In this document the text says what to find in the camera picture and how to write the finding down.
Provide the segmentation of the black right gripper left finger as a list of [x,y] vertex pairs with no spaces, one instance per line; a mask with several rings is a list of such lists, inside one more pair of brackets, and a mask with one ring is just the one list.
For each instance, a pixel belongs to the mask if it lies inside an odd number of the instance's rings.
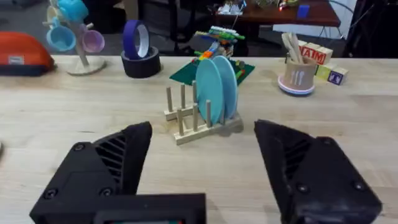
[[150,146],[145,121],[69,150],[29,213],[35,223],[92,223],[109,197],[135,195]]

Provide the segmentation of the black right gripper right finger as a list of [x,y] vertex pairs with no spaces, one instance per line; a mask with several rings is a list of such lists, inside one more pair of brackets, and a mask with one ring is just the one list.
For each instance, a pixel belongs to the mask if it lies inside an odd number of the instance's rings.
[[254,132],[282,223],[372,223],[382,202],[331,137],[259,119]]

